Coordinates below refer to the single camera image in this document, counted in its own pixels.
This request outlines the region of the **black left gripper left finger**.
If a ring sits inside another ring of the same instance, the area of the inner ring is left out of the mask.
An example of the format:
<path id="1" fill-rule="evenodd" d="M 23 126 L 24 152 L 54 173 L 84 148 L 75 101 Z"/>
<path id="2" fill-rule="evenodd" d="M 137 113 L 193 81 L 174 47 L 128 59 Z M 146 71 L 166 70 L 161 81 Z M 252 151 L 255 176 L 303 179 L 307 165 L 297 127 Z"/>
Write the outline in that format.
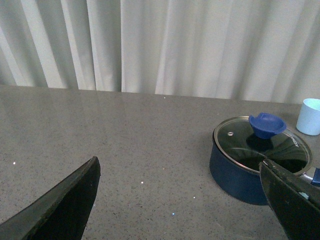
<path id="1" fill-rule="evenodd" d="M 96 200 L 101 167 L 94 156 L 0 225 L 2 240 L 80 240 Z"/>

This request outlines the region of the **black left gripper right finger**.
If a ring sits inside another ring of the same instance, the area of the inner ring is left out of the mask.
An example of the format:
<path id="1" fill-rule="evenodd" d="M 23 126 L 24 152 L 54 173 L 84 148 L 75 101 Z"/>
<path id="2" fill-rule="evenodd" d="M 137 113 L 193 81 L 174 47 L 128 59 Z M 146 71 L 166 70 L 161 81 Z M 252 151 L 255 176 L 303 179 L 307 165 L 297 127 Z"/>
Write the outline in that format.
<path id="1" fill-rule="evenodd" d="M 320 238 L 320 189 L 270 159 L 259 164 L 262 189 L 289 240 Z"/>

